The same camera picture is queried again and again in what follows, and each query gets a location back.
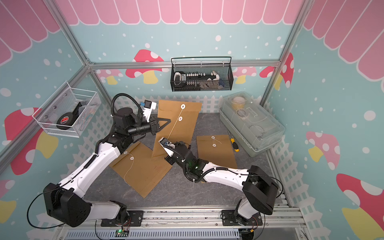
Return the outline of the brown kraft file bag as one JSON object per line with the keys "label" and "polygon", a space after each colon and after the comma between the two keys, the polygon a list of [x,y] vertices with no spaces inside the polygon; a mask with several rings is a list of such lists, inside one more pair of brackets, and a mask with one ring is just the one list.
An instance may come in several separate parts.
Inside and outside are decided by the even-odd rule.
{"label": "brown kraft file bag", "polygon": [[169,172],[172,166],[165,160],[153,161],[152,150],[141,142],[132,144],[110,167],[145,198]]}
{"label": "brown kraft file bag", "polygon": [[171,122],[156,134],[152,153],[153,162],[163,160],[167,156],[159,143],[161,138],[166,138],[171,143],[180,141],[191,143],[201,109],[202,103],[159,101],[158,118],[169,119]]}
{"label": "brown kraft file bag", "polygon": [[228,135],[197,136],[197,147],[200,159],[222,167],[238,168]]}

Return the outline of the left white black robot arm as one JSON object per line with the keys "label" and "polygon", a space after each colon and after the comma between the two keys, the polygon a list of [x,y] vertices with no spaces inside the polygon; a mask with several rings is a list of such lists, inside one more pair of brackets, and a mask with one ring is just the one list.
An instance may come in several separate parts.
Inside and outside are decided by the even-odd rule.
{"label": "left white black robot arm", "polygon": [[148,133],[156,135],[171,122],[152,116],[154,107],[151,101],[140,104],[125,93],[113,97],[113,125],[109,134],[97,141],[93,154],[74,172],[58,184],[48,184],[41,193],[49,217],[73,228],[86,221],[109,220],[121,227],[130,221],[125,204],[87,202],[84,195],[104,169],[137,142],[135,137],[141,140]]}

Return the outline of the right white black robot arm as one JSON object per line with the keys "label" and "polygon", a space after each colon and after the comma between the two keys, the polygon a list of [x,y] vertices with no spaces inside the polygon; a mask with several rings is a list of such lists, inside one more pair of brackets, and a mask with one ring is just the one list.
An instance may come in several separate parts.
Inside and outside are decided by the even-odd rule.
{"label": "right white black robot arm", "polygon": [[218,183],[242,191],[245,199],[235,209],[236,222],[246,225],[255,214],[272,215],[276,198],[283,191],[280,180],[267,175],[260,167],[232,169],[197,158],[184,142],[171,143],[161,138],[159,144],[168,156],[165,160],[178,164],[187,180],[193,183]]}

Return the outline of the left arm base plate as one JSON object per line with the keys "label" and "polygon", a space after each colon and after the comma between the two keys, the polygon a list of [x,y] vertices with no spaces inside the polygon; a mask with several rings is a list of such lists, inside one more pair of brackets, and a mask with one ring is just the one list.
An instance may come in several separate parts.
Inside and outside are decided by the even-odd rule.
{"label": "left arm base plate", "polygon": [[126,211],[125,214],[118,214],[115,219],[103,219],[102,227],[140,227],[143,220],[143,211]]}

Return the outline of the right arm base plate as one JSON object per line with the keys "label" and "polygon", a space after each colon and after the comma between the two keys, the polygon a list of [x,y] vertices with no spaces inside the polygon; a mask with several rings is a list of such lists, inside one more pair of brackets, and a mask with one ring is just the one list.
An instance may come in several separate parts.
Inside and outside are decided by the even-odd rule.
{"label": "right arm base plate", "polygon": [[263,225],[260,213],[256,213],[250,219],[246,219],[235,210],[222,210],[220,218],[222,219],[223,226],[250,226],[255,228]]}

